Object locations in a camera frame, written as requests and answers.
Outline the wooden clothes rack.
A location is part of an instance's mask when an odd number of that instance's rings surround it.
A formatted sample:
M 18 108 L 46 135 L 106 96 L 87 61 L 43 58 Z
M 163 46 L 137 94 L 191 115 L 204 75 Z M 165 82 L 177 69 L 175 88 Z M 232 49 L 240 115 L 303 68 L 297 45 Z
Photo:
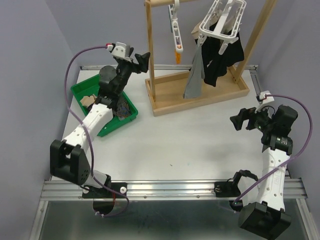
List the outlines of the wooden clothes rack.
M 178 73 L 155 76 L 154 56 L 151 55 L 149 58 L 150 77 L 145 80 L 145 85 L 153 115 L 157 117 L 245 97 L 250 90 L 242 78 L 242 73 L 251 58 L 276 3 L 275 0 L 265 1 L 248 43 L 246 44 L 244 60 L 238 65 L 228 67 L 227 73 L 217 79 L 216 87 L 209 86 L 205 84 L 204 81 L 201 81 L 200 95 L 198 97 L 183 97 L 183 89 L 191 76 L 190 71 L 186 70 Z

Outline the blue striped underwear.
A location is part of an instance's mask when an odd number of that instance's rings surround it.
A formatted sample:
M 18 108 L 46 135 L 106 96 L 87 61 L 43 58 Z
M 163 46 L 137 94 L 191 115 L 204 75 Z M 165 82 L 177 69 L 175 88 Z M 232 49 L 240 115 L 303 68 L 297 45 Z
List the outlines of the blue striped underwear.
M 118 102 L 115 110 L 113 111 L 113 114 L 117 116 L 121 121 L 132 115 L 132 111 L 130 109 L 128 101 L 123 96 L 121 96 L 118 99 Z

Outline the grey underwear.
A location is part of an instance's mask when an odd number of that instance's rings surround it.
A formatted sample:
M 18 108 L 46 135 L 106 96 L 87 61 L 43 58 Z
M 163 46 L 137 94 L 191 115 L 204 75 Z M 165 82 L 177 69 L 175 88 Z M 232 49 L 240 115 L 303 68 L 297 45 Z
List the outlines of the grey underwear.
M 195 54 L 192 59 L 192 66 L 189 71 L 189 76 L 184 89 L 183 98 L 193 99 L 198 98 L 202 94 L 202 82 L 205 78 L 202 45 L 200 40 L 196 41 Z

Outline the black underwear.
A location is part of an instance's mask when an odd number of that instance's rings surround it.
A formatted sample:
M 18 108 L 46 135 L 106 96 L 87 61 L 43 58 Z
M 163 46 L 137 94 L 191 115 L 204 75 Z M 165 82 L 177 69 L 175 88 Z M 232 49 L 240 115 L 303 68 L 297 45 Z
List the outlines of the black underwear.
M 227 74 L 227 68 L 245 59 L 240 33 L 238 40 L 229 44 L 222 55 L 219 54 L 221 41 L 218 38 L 207 37 L 201 46 L 204 82 L 216 87 L 217 79 Z

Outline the beige underwear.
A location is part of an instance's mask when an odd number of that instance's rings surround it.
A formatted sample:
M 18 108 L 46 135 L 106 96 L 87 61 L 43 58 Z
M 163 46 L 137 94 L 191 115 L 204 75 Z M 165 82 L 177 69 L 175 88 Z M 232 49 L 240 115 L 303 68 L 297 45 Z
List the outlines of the beige underwear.
M 95 104 L 96 99 L 97 99 L 97 96 L 94 94 L 87 95 L 80 100 L 80 103 L 84 108 L 86 108 L 87 110 L 90 110 L 92 105 Z

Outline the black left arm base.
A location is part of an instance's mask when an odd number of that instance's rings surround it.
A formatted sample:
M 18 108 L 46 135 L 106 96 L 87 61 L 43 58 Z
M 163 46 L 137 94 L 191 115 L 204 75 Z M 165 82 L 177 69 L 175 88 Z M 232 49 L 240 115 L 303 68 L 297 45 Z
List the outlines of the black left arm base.
M 127 195 L 128 183 L 127 182 L 112 182 L 112 178 L 108 174 L 104 174 L 99 171 L 94 171 L 94 177 L 105 187 L 118 192 L 123 195 Z M 82 198 L 84 199 L 111 199 L 120 198 L 123 196 L 113 193 L 98 184 L 94 178 L 89 175 L 86 182 L 80 186 L 82 189 Z

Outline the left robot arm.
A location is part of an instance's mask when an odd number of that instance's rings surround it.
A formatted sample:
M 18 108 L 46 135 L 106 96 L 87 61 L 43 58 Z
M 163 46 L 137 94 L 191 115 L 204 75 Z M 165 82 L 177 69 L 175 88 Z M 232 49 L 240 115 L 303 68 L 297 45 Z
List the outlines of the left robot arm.
M 62 140 L 50 145 L 50 174 L 78 186 L 94 187 L 95 193 L 106 197 L 111 193 L 111 177 L 93 169 L 86 152 L 92 150 L 92 142 L 116 112 L 122 109 L 123 90 L 131 74 L 146 73 L 150 53 L 136 53 L 132 59 L 116 58 L 117 67 L 106 65 L 99 71 L 99 90 L 94 103 L 89 106 L 86 117 Z

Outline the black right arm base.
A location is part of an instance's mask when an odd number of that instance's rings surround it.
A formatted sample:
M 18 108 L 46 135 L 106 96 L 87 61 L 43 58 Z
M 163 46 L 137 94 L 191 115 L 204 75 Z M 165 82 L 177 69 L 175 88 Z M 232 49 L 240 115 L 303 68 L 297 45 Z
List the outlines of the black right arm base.
M 216 181 L 214 183 L 214 193 L 217 198 L 231 198 L 238 197 L 241 191 L 238 187 L 242 178 L 252 179 L 258 181 L 258 176 L 251 173 L 249 170 L 239 170 L 232 178 L 226 181 Z

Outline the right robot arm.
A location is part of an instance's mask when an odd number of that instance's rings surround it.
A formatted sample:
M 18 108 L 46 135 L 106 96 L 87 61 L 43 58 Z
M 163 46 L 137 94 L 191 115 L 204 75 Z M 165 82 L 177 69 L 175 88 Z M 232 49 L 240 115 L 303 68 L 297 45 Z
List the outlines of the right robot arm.
M 280 105 L 273 115 L 269 115 L 266 107 L 252 107 L 242 108 L 230 117 L 237 131 L 247 121 L 247 130 L 262 133 L 262 176 L 240 170 L 230 182 L 230 189 L 240 195 L 233 203 L 240 208 L 238 226 L 267 240 L 278 238 L 292 222 L 285 212 L 284 183 L 286 161 L 293 151 L 289 133 L 297 118 L 298 112 L 286 105 Z

